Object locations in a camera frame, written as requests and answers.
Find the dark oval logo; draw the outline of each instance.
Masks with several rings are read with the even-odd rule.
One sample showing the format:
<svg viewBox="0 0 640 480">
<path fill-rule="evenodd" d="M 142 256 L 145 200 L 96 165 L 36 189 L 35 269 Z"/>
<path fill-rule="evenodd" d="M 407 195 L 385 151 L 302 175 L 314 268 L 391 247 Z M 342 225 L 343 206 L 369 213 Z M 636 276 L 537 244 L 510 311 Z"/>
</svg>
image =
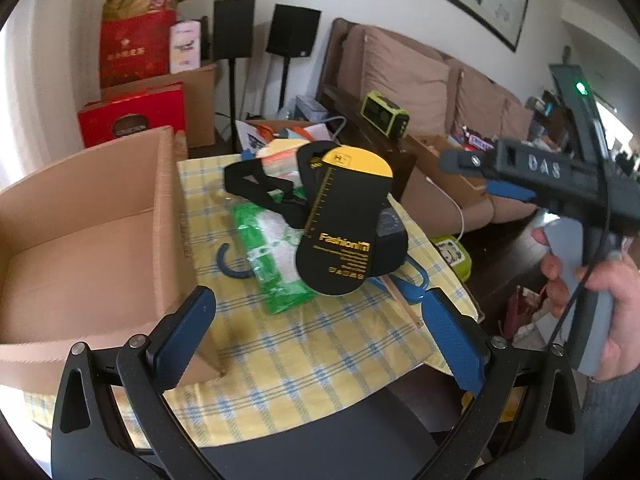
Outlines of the dark oval logo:
<svg viewBox="0 0 640 480">
<path fill-rule="evenodd" d="M 127 114 L 117 119 L 111 127 L 111 133 L 115 137 L 126 137 L 128 135 L 144 132 L 149 129 L 149 121 L 142 114 Z"/>
</svg>

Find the green plastic package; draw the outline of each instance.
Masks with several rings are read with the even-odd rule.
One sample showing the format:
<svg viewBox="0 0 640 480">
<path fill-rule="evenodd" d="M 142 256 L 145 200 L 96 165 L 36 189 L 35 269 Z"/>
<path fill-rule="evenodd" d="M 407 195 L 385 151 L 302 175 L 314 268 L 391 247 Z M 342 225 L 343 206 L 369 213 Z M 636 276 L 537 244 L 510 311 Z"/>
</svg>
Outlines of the green plastic package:
<svg viewBox="0 0 640 480">
<path fill-rule="evenodd" d="M 314 298 L 296 270 L 296 250 L 304 231 L 292 229 L 281 215 L 253 203 L 237 205 L 232 213 L 268 311 L 278 314 Z"/>
</svg>

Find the metal screw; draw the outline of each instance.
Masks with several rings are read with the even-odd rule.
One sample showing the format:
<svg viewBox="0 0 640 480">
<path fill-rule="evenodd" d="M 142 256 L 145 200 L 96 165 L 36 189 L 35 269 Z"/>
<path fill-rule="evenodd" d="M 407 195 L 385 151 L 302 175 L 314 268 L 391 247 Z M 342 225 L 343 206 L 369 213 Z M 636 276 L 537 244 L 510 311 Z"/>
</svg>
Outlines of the metal screw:
<svg viewBox="0 0 640 480">
<path fill-rule="evenodd" d="M 554 353 L 554 355 L 557 355 L 558 357 L 563 357 L 564 356 L 564 348 L 562 348 L 558 344 L 552 345 L 551 346 L 551 351 Z"/>
<path fill-rule="evenodd" d="M 76 343 L 71 347 L 71 353 L 73 355 L 80 355 L 82 352 L 84 352 L 84 343 Z"/>
<path fill-rule="evenodd" d="M 146 343 L 146 335 L 138 334 L 129 339 L 129 346 L 131 348 L 140 348 L 144 343 Z"/>
<path fill-rule="evenodd" d="M 491 346 L 498 350 L 504 350 L 507 348 L 507 340 L 499 335 L 494 335 L 491 338 Z"/>
</svg>

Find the hand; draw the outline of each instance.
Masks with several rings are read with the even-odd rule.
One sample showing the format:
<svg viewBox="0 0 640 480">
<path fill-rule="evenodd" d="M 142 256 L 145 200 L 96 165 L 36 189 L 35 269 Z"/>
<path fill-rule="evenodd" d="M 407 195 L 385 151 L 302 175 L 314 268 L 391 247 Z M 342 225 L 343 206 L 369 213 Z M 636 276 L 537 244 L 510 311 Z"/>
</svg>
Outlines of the hand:
<svg viewBox="0 0 640 480">
<path fill-rule="evenodd" d="M 549 245 L 541 228 L 532 232 L 535 241 Z M 549 252 L 541 264 L 542 273 L 548 277 L 546 293 L 551 300 L 551 313 L 562 316 L 569 301 L 569 291 L 560 279 L 562 262 Z M 576 273 L 581 280 L 586 269 Z M 640 272 L 631 257 L 623 253 L 622 261 L 600 263 L 586 283 L 594 292 L 609 291 L 615 300 L 609 337 L 602 352 L 598 381 L 627 375 L 640 365 Z"/>
</svg>

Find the striped cloth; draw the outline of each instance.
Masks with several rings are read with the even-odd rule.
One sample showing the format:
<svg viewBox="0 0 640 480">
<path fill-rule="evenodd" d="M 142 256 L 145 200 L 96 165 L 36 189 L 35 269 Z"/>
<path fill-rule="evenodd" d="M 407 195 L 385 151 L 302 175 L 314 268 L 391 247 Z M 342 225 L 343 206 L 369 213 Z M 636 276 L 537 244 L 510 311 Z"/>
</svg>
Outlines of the striped cloth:
<svg viewBox="0 0 640 480">
<path fill-rule="evenodd" d="M 428 330 L 416 330 L 387 292 L 366 283 L 341 298 L 317 298 L 277 316 L 266 313 L 254 279 L 233 280 L 216 265 L 248 265 L 234 228 L 236 197 L 223 190 L 235 155 L 180 163 L 198 281 L 216 294 L 211 330 L 226 374 L 164 394 L 194 442 L 219 446 L 289 430 L 331 415 L 383 388 L 421 362 L 449 372 Z M 410 254 L 458 309 L 478 319 L 468 293 L 420 228 L 392 201 L 409 233 Z M 398 275 L 420 282 L 409 265 Z M 124 394 L 116 398 L 138 447 L 148 447 Z M 55 398 L 24 394 L 34 421 L 50 428 Z"/>
</svg>

